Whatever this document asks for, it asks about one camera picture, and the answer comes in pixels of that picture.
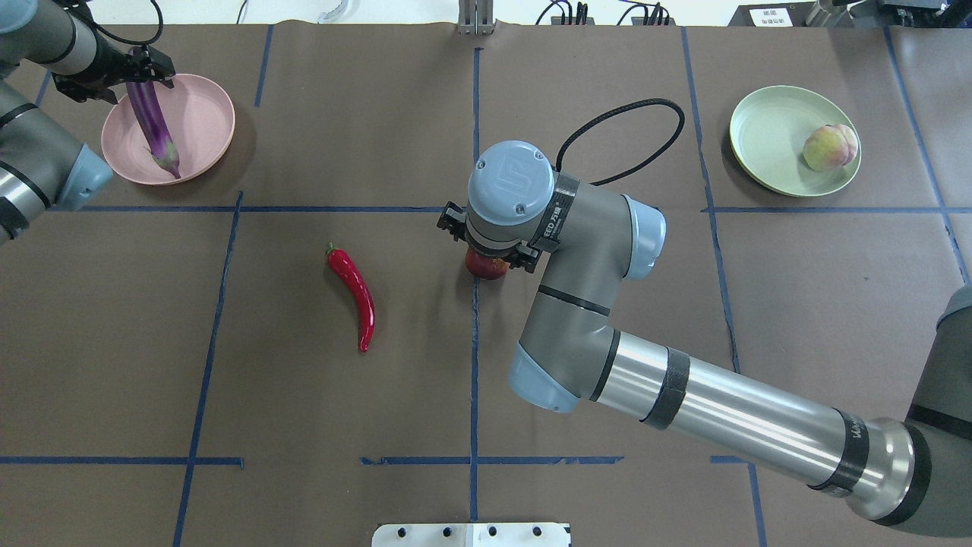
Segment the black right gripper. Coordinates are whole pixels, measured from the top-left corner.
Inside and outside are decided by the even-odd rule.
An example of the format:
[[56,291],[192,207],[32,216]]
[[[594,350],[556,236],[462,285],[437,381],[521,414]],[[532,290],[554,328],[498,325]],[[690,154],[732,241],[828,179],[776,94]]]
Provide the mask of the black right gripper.
[[510,269],[522,269],[534,273],[541,259],[542,251],[528,245],[524,239],[490,239],[472,224],[466,208],[448,201],[442,208],[437,228],[443,229],[452,239],[462,240],[472,250],[484,258],[504,262]]

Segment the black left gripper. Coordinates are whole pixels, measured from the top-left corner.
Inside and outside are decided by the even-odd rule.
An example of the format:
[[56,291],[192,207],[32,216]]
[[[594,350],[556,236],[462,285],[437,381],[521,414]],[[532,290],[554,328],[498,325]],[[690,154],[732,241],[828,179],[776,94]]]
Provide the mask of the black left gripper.
[[86,69],[72,75],[53,72],[52,82],[59,93],[76,103],[103,100],[115,105],[115,84],[160,82],[172,89],[171,77],[175,74],[172,59],[152,46],[133,46],[123,53],[107,42],[98,42],[93,62]]

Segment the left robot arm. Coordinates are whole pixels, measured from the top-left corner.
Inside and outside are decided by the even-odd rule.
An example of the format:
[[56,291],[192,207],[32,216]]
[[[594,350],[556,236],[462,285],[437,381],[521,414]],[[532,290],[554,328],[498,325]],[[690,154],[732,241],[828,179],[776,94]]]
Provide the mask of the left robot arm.
[[[48,69],[55,89],[76,103],[117,103],[114,86],[160,82],[172,86],[172,59],[95,24],[84,1],[4,1],[1,4],[2,77],[28,60]],[[49,209],[81,209],[112,179],[111,167],[37,104],[1,84],[2,240],[20,238]]]

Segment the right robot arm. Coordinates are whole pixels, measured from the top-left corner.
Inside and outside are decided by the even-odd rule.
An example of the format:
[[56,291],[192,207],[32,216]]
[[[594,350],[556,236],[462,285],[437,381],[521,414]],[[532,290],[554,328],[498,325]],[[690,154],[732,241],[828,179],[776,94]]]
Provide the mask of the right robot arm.
[[601,403],[839,496],[877,525],[970,535],[968,285],[937,322],[908,416],[865,420],[610,326],[622,281],[646,277],[660,256],[665,218],[556,172],[527,142],[490,146],[468,204],[448,202],[438,227],[527,271],[550,254],[508,373],[525,401],[559,413]]

